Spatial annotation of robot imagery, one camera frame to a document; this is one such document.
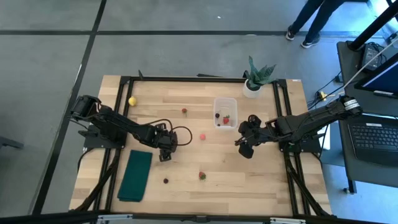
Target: computer screen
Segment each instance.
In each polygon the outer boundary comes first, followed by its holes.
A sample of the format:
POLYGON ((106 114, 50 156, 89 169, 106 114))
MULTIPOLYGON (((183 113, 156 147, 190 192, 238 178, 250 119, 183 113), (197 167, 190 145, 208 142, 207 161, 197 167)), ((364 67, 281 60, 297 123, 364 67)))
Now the computer screen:
POLYGON ((398 62, 362 84, 363 88, 398 93, 398 62))

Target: succulent plant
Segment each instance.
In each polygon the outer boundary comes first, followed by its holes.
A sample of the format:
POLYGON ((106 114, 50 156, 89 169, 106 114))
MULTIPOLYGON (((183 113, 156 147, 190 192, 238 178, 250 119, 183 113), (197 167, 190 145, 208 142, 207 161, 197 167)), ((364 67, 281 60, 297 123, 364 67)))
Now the succulent plant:
POLYGON ((257 70, 253 64, 253 58, 251 56, 249 56, 249 64, 251 71, 250 75, 246 73, 246 77, 251 88, 258 88, 259 86, 263 86, 274 81, 270 78, 270 76, 274 71, 276 65, 273 65, 271 67, 267 67, 266 65, 262 69, 257 70))

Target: person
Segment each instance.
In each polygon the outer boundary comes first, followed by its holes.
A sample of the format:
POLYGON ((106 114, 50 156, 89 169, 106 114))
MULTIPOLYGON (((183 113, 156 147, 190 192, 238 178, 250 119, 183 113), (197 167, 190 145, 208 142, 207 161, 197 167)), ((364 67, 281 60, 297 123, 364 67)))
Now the person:
POLYGON ((296 21, 287 28, 286 39, 294 40, 294 35, 304 26, 309 20, 312 14, 319 8, 318 14, 308 34, 305 36, 305 40, 301 43, 303 48, 310 48, 315 44, 319 43, 320 35, 319 32, 328 22, 329 17, 333 12, 338 9, 345 0, 308 0, 298 15, 296 21))

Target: potted plant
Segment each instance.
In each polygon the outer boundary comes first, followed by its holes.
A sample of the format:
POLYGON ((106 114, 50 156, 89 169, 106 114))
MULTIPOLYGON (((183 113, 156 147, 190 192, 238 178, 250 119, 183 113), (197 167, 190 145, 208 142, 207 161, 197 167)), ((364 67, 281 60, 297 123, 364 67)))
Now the potted plant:
POLYGON ((261 86, 273 81, 270 76, 276 65, 271 67, 267 67, 266 65, 262 69, 257 70, 253 65, 253 58, 251 56, 249 56, 249 64, 251 69, 250 75, 248 71, 244 71, 247 80, 243 85, 243 94, 248 98, 257 98, 260 95, 261 86))

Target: laptop keyboard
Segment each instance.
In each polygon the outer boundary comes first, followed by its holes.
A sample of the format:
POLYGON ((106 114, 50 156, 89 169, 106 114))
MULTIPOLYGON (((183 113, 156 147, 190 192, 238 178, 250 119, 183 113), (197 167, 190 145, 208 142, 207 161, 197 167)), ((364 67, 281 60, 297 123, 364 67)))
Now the laptop keyboard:
POLYGON ((398 127, 349 125, 354 145, 360 148, 398 152, 398 127))

